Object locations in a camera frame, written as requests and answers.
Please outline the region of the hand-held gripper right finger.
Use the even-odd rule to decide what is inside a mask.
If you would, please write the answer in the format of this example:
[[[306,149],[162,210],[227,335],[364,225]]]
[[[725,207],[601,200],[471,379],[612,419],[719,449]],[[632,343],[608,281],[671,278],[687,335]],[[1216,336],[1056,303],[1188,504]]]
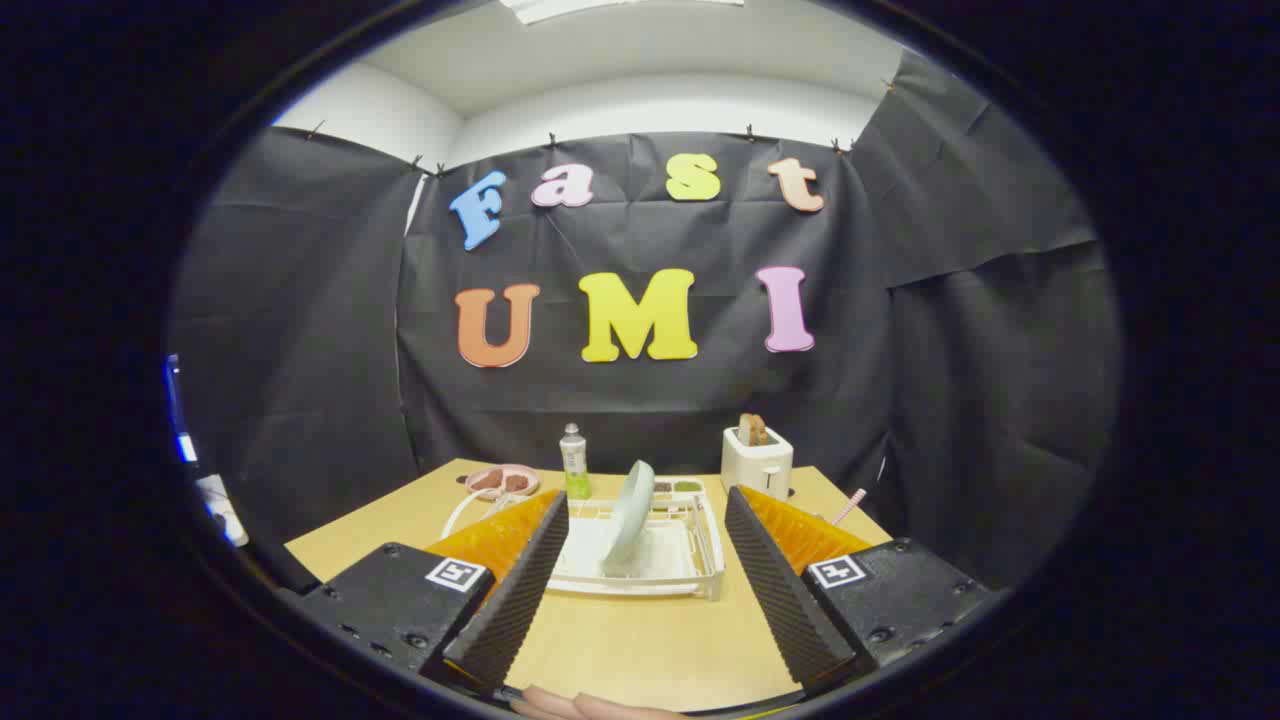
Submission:
[[[790,676],[808,693],[927,647],[993,592],[910,538],[870,542],[733,487],[724,525]]]

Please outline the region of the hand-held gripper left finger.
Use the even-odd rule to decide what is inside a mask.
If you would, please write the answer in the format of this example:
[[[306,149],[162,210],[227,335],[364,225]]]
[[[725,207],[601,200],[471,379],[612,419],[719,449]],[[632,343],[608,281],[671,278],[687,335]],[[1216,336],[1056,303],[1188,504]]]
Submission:
[[[294,607],[379,667],[490,693],[529,634],[568,532],[566,495],[536,495],[428,550],[385,543]]]

